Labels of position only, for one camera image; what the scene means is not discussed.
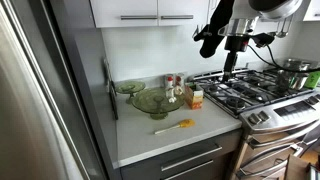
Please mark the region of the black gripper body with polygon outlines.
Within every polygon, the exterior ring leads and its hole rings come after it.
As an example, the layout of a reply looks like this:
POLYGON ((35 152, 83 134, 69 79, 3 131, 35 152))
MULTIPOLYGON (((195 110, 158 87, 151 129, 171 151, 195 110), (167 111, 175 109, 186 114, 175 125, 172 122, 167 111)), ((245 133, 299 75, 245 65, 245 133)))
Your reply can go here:
POLYGON ((228 36, 225 44, 225 49, 234 52, 245 52, 248 43, 248 36, 228 36))

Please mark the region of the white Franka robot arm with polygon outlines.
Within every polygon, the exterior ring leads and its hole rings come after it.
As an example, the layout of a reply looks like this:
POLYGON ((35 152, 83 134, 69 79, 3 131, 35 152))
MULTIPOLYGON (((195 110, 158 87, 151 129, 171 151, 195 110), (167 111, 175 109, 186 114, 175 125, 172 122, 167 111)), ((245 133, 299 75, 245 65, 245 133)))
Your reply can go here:
POLYGON ((232 77, 232 71, 237 61, 237 53, 245 52, 250 39, 264 46, 270 44, 276 33, 261 33, 254 35, 257 21, 283 20, 293 15, 301 6, 303 0, 233 0, 230 7, 231 16, 227 23, 218 30, 219 36, 226 37, 225 49, 229 51, 223 69, 223 80, 232 77))

